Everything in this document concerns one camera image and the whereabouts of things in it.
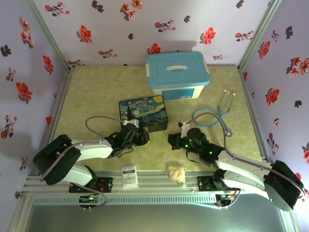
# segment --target blue stethoscope tubing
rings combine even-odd
[[[196,116],[196,115],[195,115],[196,113],[198,113],[198,112],[200,112],[200,111],[205,111],[205,110],[211,111],[212,113],[216,114],[216,115],[220,118],[220,120],[222,121],[225,130],[226,130],[226,131],[228,130],[227,125],[225,124],[225,122],[224,122],[223,119],[222,119],[222,116],[228,114],[228,113],[230,112],[230,109],[228,109],[228,111],[226,111],[226,112],[222,112],[222,111],[220,110],[220,105],[218,105],[217,111],[215,111],[215,110],[213,110],[213,109],[210,109],[210,108],[201,108],[201,109],[195,110],[195,111],[193,112],[193,114],[192,114],[192,119]],[[194,123],[197,124],[198,126],[204,127],[204,128],[213,127],[214,125],[216,125],[216,124],[219,122],[219,120],[217,120],[216,122],[212,123],[211,125],[202,125],[202,124],[196,122],[195,120],[193,120],[193,121],[194,121]]]

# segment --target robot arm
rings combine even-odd
[[[217,168],[212,179],[218,190],[226,187],[242,189],[269,199],[284,211],[293,210],[304,186],[285,163],[277,160],[271,164],[231,156],[223,147],[209,143],[200,129],[190,129],[187,122],[181,122],[179,126],[182,133],[170,134],[168,138],[172,149],[183,148],[186,153],[195,153],[202,163]],[[290,179],[298,188],[275,172]]]
[[[101,141],[79,142],[71,140],[67,135],[60,135],[40,151],[33,158],[33,162],[44,174],[54,164],[60,153],[75,145],[56,163],[44,180],[48,185],[68,181],[92,189],[97,181],[95,173],[90,167],[79,166],[76,162],[93,158],[118,157],[125,149],[147,144],[150,140],[149,133],[138,126],[136,119],[124,121],[120,132],[115,132]]]

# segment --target floral wallpaper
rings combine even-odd
[[[32,1],[66,61],[80,60],[85,65],[145,65],[148,54],[192,50],[200,51],[208,64],[238,65],[270,3]],[[267,45],[266,41],[261,57]]]
[[[295,206],[309,231],[309,30],[308,1],[283,1],[244,70],[271,161],[285,162],[306,189]]]
[[[0,231],[6,232],[65,70],[21,0],[6,2],[0,21]]]

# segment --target green table surface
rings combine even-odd
[[[134,151],[120,158],[88,159],[80,165],[88,165],[93,170],[120,170],[134,164],[138,170],[166,170],[171,163],[180,163],[188,171],[214,171],[202,163],[190,162],[184,150],[171,150],[167,134],[180,132],[178,121],[190,120],[199,108],[217,109],[220,99],[227,89],[235,93],[230,113],[223,116],[233,136],[227,139],[227,146],[235,154],[254,160],[261,160],[257,141],[244,97],[240,76],[236,66],[209,67],[211,82],[202,90],[199,98],[165,101],[169,117],[168,129],[150,133],[150,143],[135,147]],[[55,138],[67,134],[71,139],[96,140],[99,137],[88,131],[84,125],[90,116],[104,115],[119,118],[119,101],[149,97],[145,67],[135,66],[80,66],[76,67],[64,101]],[[202,116],[198,122],[210,124],[211,116]],[[120,130],[120,123],[108,119],[93,119],[89,126],[107,136]],[[219,124],[211,128],[201,128],[207,139],[223,146],[223,133]],[[197,160],[194,154],[189,158]]]

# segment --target starry night box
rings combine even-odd
[[[169,119],[162,96],[121,101],[119,111],[121,120],[138,119],[140,127],[148,127],[148,132],[168,128]]]

